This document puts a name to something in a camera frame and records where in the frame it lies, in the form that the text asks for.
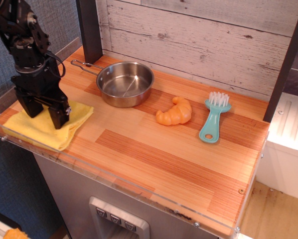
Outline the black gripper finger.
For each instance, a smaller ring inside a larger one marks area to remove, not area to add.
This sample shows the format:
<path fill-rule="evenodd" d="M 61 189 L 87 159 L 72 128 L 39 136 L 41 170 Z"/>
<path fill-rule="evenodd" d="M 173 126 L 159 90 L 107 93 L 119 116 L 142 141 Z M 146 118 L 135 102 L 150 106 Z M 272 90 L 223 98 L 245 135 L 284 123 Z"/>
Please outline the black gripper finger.
<path fill-rule="evenodd" d="M 52 106 L 49 107 L 48 111 L 55 129 L 61 129 L 62 126 L 69 121 L 70 107 L 64 109 Z"/>
<path fill-rule="evenodd" d="M 34 118 L 43 111 L 42 104 L 36 102 L 33 97 L 21 95 L 16 97 L 29 117 Z"/>

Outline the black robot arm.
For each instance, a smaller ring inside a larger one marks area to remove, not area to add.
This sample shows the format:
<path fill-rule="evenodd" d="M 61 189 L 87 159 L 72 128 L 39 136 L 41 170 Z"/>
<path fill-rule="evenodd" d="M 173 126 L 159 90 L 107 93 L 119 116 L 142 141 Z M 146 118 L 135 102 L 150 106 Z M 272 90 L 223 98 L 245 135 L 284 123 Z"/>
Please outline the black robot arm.
<path fill-rule="evenodd" d="M 59 57 L 49 51 L 49 35 L 24 0 L 0 0 L 0 38 L 14 59 L 18 75 L 11 81 L 25 112 L 34 118 L 47 106 L 56 129 L 69 121 L 71 107 L 59 88 L 65 71 Z"/>

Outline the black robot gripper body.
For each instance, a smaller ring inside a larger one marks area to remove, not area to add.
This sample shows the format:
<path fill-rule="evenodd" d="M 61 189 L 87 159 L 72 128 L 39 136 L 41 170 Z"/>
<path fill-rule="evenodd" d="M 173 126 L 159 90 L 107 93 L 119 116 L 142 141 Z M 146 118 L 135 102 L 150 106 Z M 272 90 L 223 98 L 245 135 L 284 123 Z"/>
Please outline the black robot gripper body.
<path fill-rule="evenodd" d="M 33 97 L 42 106 L 56 106 L 57 108 L 70 107 L 68 98 L 60 90 L 59 83 L 65 75 L 66 69 L 59 72 L 59 58 L 46 58 L 43 63 L 32 67 L 15 65 L 18 76 L 12 77 L 16 95 Z"/>

